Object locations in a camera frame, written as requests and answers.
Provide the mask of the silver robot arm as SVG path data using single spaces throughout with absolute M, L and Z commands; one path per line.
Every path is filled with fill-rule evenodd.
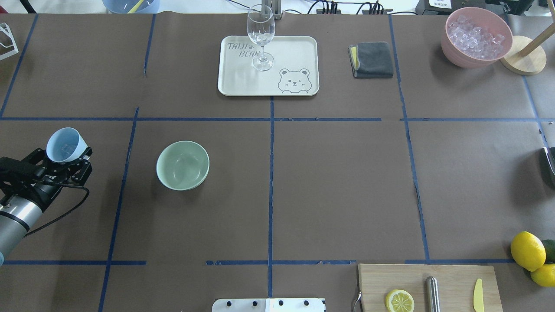
M 59 221 L 77 209 L 89 196 L 85 187 L 92 172 L 89 157 L 92 148 L 85 148 L 81 156 L 64 164 L 54 162 L 43 149 L 36 149 L 21 160 L 2 157 L 0 160 L 0 258 L 1 264 L 19 242 L 29 235 Z M 52 205 L 62 189 L 85 191 L 83 199 L 53 221 L 31 228 Z

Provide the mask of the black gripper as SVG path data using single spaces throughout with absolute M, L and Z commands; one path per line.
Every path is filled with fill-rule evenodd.
M 0 187 L 4 196 L 1 204 L 7 205 L 18 196 L 38 207 L 49 207 L 63 188 L 84 190 L 83 199 L 86 200 L 90 193 L 85 183 L 92 173 L 88 160 L 91 154 L 92 148 L 87 147 L 76 160 L 65 164 L 50 160 L 43 149 L 34 150 L 22 160 L 2 157 Z

